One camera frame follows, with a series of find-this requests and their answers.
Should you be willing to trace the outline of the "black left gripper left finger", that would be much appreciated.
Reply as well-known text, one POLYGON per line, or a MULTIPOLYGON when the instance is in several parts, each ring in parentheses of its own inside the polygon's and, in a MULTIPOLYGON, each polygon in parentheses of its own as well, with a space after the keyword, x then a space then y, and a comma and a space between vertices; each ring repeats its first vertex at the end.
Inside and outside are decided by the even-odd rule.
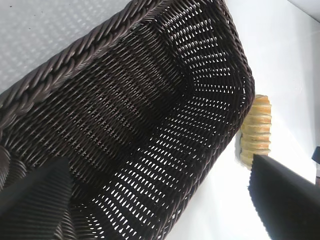
POLYGON ((69 161, 55 157, 0 193, 2 240, 51 240, 72 194, 69 161))

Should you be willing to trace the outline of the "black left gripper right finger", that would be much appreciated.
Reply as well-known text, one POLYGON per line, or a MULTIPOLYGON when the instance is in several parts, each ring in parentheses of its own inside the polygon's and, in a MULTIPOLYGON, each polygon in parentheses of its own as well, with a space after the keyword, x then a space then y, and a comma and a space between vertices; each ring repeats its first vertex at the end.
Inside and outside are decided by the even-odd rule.
POLYGON ((320 188, 267 155, 253 156, 253 205, 272 240, 320 238, 320 188))

